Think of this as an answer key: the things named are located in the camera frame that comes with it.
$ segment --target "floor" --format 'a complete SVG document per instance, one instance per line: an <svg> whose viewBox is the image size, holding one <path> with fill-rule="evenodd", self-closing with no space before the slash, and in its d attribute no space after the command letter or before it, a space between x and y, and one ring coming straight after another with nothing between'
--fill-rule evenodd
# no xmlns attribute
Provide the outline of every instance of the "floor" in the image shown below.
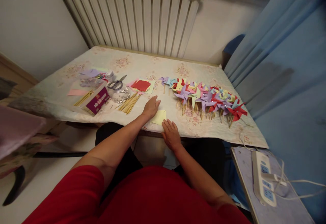
<svg viewBox="0 0 326 224"><path fill-rule="evenodd" d="M94 147L95 129L65 129L57 143L46 145L46 152L89 151ZM143 166L161 165L174 169L179 163L161 138L139 136L131 145ZM31 159L26 163L27 173L24 190L8 206L0 206L0 223L22 223L28 215L48 196L80 158ZM0 202L3 203L14 184L14 174L0 179Z"/></svg>

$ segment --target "floral tablecloth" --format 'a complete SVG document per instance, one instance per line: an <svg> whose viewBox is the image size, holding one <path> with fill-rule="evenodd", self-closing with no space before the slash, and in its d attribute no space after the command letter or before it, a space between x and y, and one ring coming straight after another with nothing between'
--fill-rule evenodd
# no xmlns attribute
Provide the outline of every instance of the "floral tablecloth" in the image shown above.
<svg viewBox="0 0 326 224"><path fill-rule="evenodd" d="M136 78L155 80L156 83L153 93L142 95L128 115L115 109L117 104L111 100L95 116L72 112L64 107L47 102L47 96L53 96L53 94L58 92L57 90L60 86L64 86L69 80L79 76L81 71L92 67L112 70L117 79L120 79L126 74L125 83L129 83ZM244 142L246 145L268 148L265 138L249 113L248 116L242 116L239 121L234 122L231 128L228 127L226 118L224 118L223 123L221 123L218 116L213 120L209 120L204 115L203 120L201 120L199 114L192 113L189 109L186 109L182 115L182 111L176 108L177 97L172 92L169 95L167 87L165 88L165 94L163 94L163 86L161 85L161 81L158 80L162 76L175 79L186 78L187 80L196 82L202 81L211 86L221 86L231 94L239 97L220 67L136 54L110 48L93 47L44 79L20 99L12 102L10 107L61 121L87 123L116 122L121 125L127 125L143 111L145 103L152 96L158 95L158 99L162 100L159 109L166 110L167 118L177 124L180 136L216 137L232 143L242 144ZM150 122L145 124L143 129L153 132L163 131L161 125Z"/></svg>

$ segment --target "power strip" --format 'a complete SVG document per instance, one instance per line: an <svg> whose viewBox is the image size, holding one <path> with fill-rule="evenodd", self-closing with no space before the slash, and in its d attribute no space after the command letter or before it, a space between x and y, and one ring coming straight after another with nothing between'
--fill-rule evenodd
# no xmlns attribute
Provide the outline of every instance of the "power strip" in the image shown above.
<svg viewBox="0 0 326 224"><path fill-rule="evenodd" d="M273 184L269 181L271 166L269 158L258 151L251 152L252 170L254 175L254 193L263 204L276 207L276 198Z"/></svg>

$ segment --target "white radiator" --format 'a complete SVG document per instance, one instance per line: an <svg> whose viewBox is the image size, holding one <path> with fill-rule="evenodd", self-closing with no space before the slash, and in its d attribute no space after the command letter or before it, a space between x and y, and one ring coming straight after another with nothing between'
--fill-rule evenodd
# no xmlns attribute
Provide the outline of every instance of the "white radiator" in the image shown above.
<svg viewBox="0 0 326 224"><path fill-rule="evenodd" d="M182 58L200 0L65 0L90 47Z"/></svg>

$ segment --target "power cord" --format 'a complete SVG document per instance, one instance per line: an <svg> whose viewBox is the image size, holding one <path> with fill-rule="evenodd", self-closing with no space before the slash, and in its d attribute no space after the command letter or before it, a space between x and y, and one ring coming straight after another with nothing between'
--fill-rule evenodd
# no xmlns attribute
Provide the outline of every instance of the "power cord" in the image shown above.
<svg viewBox="0 0 326 224"><path fill-rule="evenodd" d="M249 151L255 151L255 150L253 150L253 149L250 149L250 148L247 148L247 147L246 147L245 142L244 142L244 141L242 140L242 138L241 138L241 134L242 134L242 132L239 133L239 137L240 137L240 140L241 140L243 146L244 146L247 150L249 150ZM318 194L320 194L320 193L322 193L323 191L326 190L326 185L321 184L321 183L312 182L312 181L309 181L309 180L304 180L304 179L302 179L302 180L291 180L291 181L285 180L285 179L284 179L284 165L285 165L285 164L284 164L284 161L283 161L282 159L280 159L280 160L282 161L282 172L281 172L281 177L280 177L280 180L277 182L274 191L272 191L276 196L278 196L278 197L280 197L280 198L282 198L282 199L284 199L284 200L296 200L296 199L304 199L304 198L308 198L308 197L313 197L313 196L316 196L316 195L318 195ZM314 184L314 185L322 186L322 187L324 187L324 188L321 189L321 190L319 190L319 191L317 191L317 192L315 192L315 193L313 193L313 194L307 194L307 195L302 195L302 196L293 197L293 198L286 198L286 197L284 197L284 196L281 196L281 195L275 193L276 190L277 190L277 188L278 188L278 186L280 185L280 183L281 183L282 181L285 181L285 182L287 182L287 183L289 183L289 184L290 184L291 182L306 182L306 183L311 183L311 184Z"/></svg>

